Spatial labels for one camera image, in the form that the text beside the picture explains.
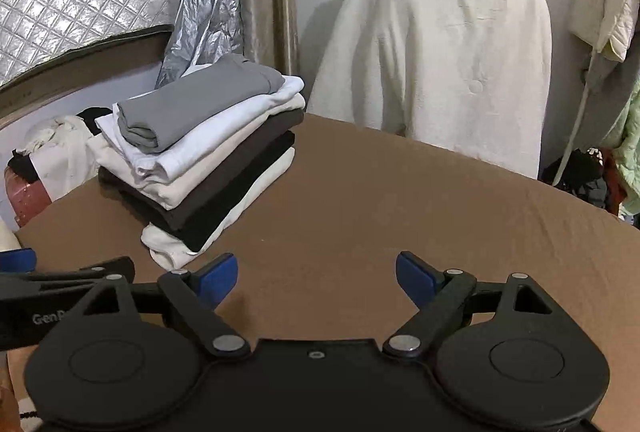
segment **folded white shirt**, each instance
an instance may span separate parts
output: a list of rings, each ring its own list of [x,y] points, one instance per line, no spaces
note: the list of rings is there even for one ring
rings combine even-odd
[[[168,234],[164,230],[149,224],[143,231],[142,243],[149,248],[151,257],[162,268],[167,271],[172,269],[183,268],[185,264],[191,262],[199,255],[206,252],[209,247],[218,239],[225,228],[231,226],[238,220],[242,212],[244,212],[276,179],[283,175],[291,166],[293,158],[296,154],[292,147],[288,149],[278,160],[265,170],[260,177],[249,188],[242,200],[231,209],[226,218],[211,234],[207,242],[203,245],[199,252],[192,252],[185,244]]]
[[[251,120],[270,108],[286,104],[303,89],[302,78],[284,78],[285,82],[277,92],[258,94],[217,113],[160,154],[144,154],[122,137],[117,123],[117,104],[113,105],[113,114],[98,118],[95,122],[109,144],[127,160],[135,177],[168,184]]]
[[[109,172],[122,179],[126,184],[139,190],[149,199],[167,210],[178,206],[185,197],[198,186],[204,178],[211,174],[246,138],[260,127],[269,116],[286,110],[305,107],[305,99],[297,93],[286,104],[270,108],[267,112],[251,120],[247,125],[223,141],[213,152],[203,157],[180,177],[169,184],[152,181],[151,178],[136,178],[125,159],[110,147],[104,136],[99,134],[91,138],[87,145],[94,154],[96,162]]]

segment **screw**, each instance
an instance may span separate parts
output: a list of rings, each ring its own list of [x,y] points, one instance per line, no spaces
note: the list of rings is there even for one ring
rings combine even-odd
[[[244,338],[235,335],[222,335],[213,340],[213,346],[222,352],[239,351],[244,347]]]
[[[412,352],[420,347],[420,338],[411,335],[396,335],[389,340],[389,345],[396,351]]]

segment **brown table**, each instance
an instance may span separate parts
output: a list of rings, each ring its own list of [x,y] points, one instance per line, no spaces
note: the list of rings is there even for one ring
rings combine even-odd
[[[536,181],[461,155],[308,115],[296,158],[189,268],[223,252],[239,281],[219,314],[267,338],[382,341],[415,312],[394,261],[411,250],[480,280],[532,275],[606,354],[612,370],[596,416],[605,431],[640,423],[640,232]],[[90,181],[18,232],[42,271],[129,255],[137,282],[162,270],[144,224]]]

